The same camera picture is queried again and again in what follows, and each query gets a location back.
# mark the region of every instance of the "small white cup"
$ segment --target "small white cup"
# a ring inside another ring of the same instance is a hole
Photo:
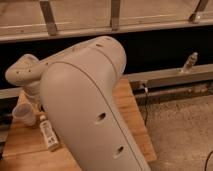
[[[16,120],[20,120],[27,126],[33,126],[36,123],[36,116],[30,103],[17,104],[12,111],[12,115]]]

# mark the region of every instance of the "vertical post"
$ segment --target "vertical post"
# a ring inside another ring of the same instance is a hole
[[[202,19],[203,11],[205,10],[208,2],[209,0],[200,0],[189,20],[193,23],[199,23]]]
[[[113,31],[119,28],[121,0],[111,0],[111,27]]]
[[[49,0],[39,0],[41,10],[50,36],[55,36],[58,32]]]

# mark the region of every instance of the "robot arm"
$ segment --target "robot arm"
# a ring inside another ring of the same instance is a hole
[[[150,170],[112,98],[126,64],[115,39],[92,39],[42,61],[21,60],[7,70],[7,80],[28,93],[39,87],[48,118],[83,170]]]

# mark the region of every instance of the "cable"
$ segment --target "cable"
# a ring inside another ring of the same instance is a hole
[[[147,109],[147,104],[148,104],[148,94],[146,94],[146,98],[145,98],[145,110],[146,110],[146,116],[145,116],[145,119],[144,119],[144,123],[145,125],[147,124],[147,120],[148,120],[148,116],[149,116],[149,112],[148,112],[148,109]]]
[[[208,154],[208,156],[206,158],[204,171],[207,171],[208,162],[209,162],[209,159],[210,159],[210,157],[211,157],[212,154],[213,154],[213,150]]]
[[[143,86],[144,86],[144,90],[145,90],[145,94],[146,94],[145,103],[144,103],[145,110],[146,110],[146,116],[145,116],[145,119],[144,119],[144,123],[146,125],[147,120],[148,120],[148,116],[149,116],[149,111],[148,111],[148,108],[147,108],[147,104],[148,104],[148,100],[149,100],[149,89],[145,84],[143,84]]]

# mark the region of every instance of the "screw hole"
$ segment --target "screw hole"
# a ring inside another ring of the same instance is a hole
[[[96,46],[97,46],[97,47],[103,47],[103,46],[102,46],[102,45],[100,45],[100,44],[96,44]]]
[[[96,118],[95,123],[96,123],[96,124],[99,124],[101,121],[103,121],[103,120],[105,119],[105,117],[106,117],[106,113],[100,114],[100,115]]]
[[[118,149],[117,149],[117,151],[115,152],[115,154],[114,154],[114,158],[116,159],[116,158],[118,158],[120,155],[121,155],[121,153],[124,151],[124,147],[123,146],[121,146],[121,147],[119,147]]]

